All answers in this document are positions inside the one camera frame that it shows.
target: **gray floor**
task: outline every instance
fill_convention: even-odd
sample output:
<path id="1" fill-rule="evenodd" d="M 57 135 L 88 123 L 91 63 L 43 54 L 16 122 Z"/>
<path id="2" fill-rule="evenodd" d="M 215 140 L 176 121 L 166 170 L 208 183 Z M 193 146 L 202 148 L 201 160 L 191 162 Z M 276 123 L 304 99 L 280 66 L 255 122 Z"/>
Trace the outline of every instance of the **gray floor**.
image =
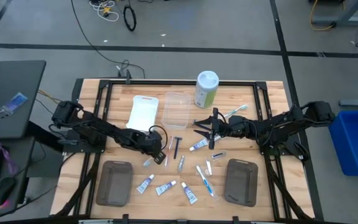
<path id="1" fill-rule="evenodd" d="M 138 27 L 131 33 L 120 19 L 115 23 L 97 17 L 87 0 L 74 0 L 84 31 L 94 45 L 137 47 L 208 47 L 280 50 L 269 0 L 132 0 Z M 0 10 L 5 0 L 0 0 Z M 312 31 L 307 0 L 276 0 L 288 51 L 358 53 L 358 27 Z M 341 6 L 319 4 L 316 14 L 340 13 Z M 70 1 L 13 0 L 0 21 L 1 44 L 88 45 L 76 24 Z M 186 52 L 106 51 L 105 56 L 145 68 L 147 78 L 195 78 L 214 70 L 222 80 L 281 80 L 290 99 L 281 56 Z M 0 49 L 0 60 L 47 61 L 40 88 L 57 98 L 70 99 L 76 78 L 113 77 L 116 65 L 91 50 Z M 337 101 L 358 98 L 358 59 L 290 57 L 300 103 L 328 101 L 335 113 Z M 131 68 L 134 77 L 142 73 Z M 54 104 L 39 96 L 54 110 Z M 46 128 L 50 115 L 38 103 L 31 120 Z M 343 175 L 326 128 L 307 131 L 325 220 L 358 223 L 358 177 Z M 59 155 L 48 152 L 46 163 L 58 164 Z M 42 166 L 33 167 L 40 170 Z M 36 197 L 57 183 L 56 177 L 32 179 L 27 192 Z M 53 191 L 1 220 L 46 217 Z"/>

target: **clear plastic container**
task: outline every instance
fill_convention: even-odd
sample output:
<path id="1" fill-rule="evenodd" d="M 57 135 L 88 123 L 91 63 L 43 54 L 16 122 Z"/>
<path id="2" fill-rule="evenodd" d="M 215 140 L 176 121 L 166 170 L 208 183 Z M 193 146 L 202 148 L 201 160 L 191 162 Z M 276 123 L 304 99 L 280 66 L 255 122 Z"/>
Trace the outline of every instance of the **clear plastic container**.
<path id="1" fill-rule="evenodd" d="M 169 91 L 165 94 L 164 128 L 184 130 L 189 122 L 191 96 L 187 93 Z"/>

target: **green cylindrical container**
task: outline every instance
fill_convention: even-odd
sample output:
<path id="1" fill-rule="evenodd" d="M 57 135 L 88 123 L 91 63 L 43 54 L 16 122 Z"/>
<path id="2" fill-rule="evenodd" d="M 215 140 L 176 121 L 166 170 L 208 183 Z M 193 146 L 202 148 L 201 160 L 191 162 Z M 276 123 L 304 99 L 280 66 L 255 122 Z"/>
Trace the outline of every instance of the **green cylindrical container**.
<path id="1" fill-rule="evenodd" d="M 200 108 L 209 108 L 215 99 L 219 77 L 212 71 L 203 71 L 197 77 L 194 102 Z"/>

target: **blue plastic crate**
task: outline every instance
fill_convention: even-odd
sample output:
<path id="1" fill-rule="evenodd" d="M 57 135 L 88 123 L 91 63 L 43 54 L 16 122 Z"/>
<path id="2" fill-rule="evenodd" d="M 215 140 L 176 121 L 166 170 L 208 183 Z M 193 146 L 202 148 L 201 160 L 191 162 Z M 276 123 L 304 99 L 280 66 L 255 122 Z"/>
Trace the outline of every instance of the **blue plastic crate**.
<path id="1" fill-rule="evenodd" d="M 345 175 L 358 175 L 358 111 L 339 112 L 329 131 Z"/>

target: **wooden tabletop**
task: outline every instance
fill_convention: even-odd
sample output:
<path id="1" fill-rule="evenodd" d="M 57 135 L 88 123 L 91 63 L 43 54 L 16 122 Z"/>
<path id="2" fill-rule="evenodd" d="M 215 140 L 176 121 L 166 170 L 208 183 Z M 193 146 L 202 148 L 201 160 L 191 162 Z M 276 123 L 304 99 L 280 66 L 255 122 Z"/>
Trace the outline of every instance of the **wooden tabletop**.
<path id="1" fill-rule="evenodd" d="M 79 103 L 81 103 L 87 111 L 93 111 L 98 83 L 99 80 L 97 79 L 86 79 L 83 82 Z M 287 111 L 289 108 L 283 83 L 267 82 L 267 86 L 273 116 Z M 125 128 L 125 124 L 128 122 L 131 113 L 133 97 L 136 95 L 146 95 L 159 99 L 156 124 L 161 124 L 165 93 L 167 91 L 188 93 L 193 96 L 195 86 L 114 85 L 112 88 L 108 122 L 120 128 Z M 105 99 L 104 93 L 102 105 L 104 105 Z M 219 111 L 225 114 L 243 104 L 248 104 L 249 109 L 239 111 L 238 115 L 245 116 L 248 119 L 257 119 L 254 94 L 251 87 L 219 86 L 212 107 L 200 109 L 192 101 L 190 120 L 206 119 L 212 113 L 213 107 L 219 108 Z M 265 112 L 263 100 L 261 100 L 261 104 L 263 112 Z M 167 168 L 165 168 L 164 165 L 157 164 L 152 164 L 150 167 L 143 167 L 142 164 L 149 158 L 148 156 L 132 150 L 123 149 L 119 147 L 113 139 L 108 138 L 106 151 L 101 156 L 94 200 L 96 198 L 102 166 L 106 161 L 126 161 L 132 164 L 134 176 L 131 197 L 127 205 L 120 208 L 99 206 L 94 201 L 91 217 L 122 218 L 122 215 L 127 213 L 130 219 L 232 220 L 233 216 L 238 216 L 240 220 L 273 220 L 265 162 L 264 158 L 259 154 L 259 148 L 255 141 L 225 138 L 216 143 L 215 150 L 213 151 L 209 150 L 206 146 L 197 151 L 190 152 L 189 148 L 194 145 L 194 143 L 202 140 L 202 136 L 193 132 L 194 129 L 195 127 L 190 124 L 184 131 L 172 131 L 167 129 L 169 136 L 180 136 L 183 138 L 179 146 L 178 158 L 174 160 L 173 153 L 171 153 Z M 212 198 L 203 185 L 201 177 L 196 173 L 195 167 L 196 165 L 206 167 L 205 159 L 210 157 L 212 153 L 217 153 L 222 150 L 226 151 L 227 156 L 212 162 L 213 175 L 208 177 L 218 195 L 216 198 Z M 185 156 L 185 164 L 183 171 L 178 172 L 177 168 L 181 155 Z M 83 154 L 77 154 L 64 165 L 50 211 L 51 214 L 62 209 L 76 190 L 80 178 L 83 157 Z M 226 166 L 229 159 L 232 158 L 254 162 L 258 165 L 257 203 L 255 207 L 235 205 L 226 202 L 223 198 Z M 306 214 L 313 217 L 311 199 L 301 162 L 292 156 L 283 156 L 282 164 L 288 191 Z M 147 190 L 143 194 L 140 194 L 136 190 L 136 187 L 150 174 L 154 174 L 155 177 Z M 156 194 L 156 187 L 173 180 L 177 182 L 175 186 L 161 196 Z M 198 198 L 198 201 L 193 205 L 190 205 L 180 185 L 182 182 L 185 182 Z M 82 212 L 85 211 L 87 191 L 88 190 L 85 191 L 85 196 L 83 197 Z M 284 217 L 282 197 L 278 190 L 276 190 L 276 192 L 278 195 L 280 214 Z"/>

